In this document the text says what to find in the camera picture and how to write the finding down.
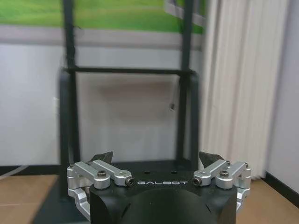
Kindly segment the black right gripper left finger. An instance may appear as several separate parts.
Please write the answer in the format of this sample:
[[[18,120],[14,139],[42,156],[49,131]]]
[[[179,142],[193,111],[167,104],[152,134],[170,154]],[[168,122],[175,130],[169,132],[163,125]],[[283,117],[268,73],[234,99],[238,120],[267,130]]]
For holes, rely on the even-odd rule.
[[[107,189],[113,180],[117,186],[130,187],[133,176],[111,164],[113,152],[95,155],[90,161],[79,161],[67,168],[68,195],[75,199],[79,211],[90,211],[87,193],[83,188],[93,185],[96,189]]]

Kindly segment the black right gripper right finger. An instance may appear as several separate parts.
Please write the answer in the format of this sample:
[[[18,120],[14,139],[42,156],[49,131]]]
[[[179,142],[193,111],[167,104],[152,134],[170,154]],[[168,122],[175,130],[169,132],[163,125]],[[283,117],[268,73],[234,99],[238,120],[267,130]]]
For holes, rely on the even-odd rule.
[[[199,159],[204,166],[202,170],[193,173],[193,184],[204,187],[215,180],[220,189],[237,187],[236,210],[240,211],[244,199],[250,193],[251,168],[245,162],[237,161],[234,164],[223,159],[220,155],[199,152]]]

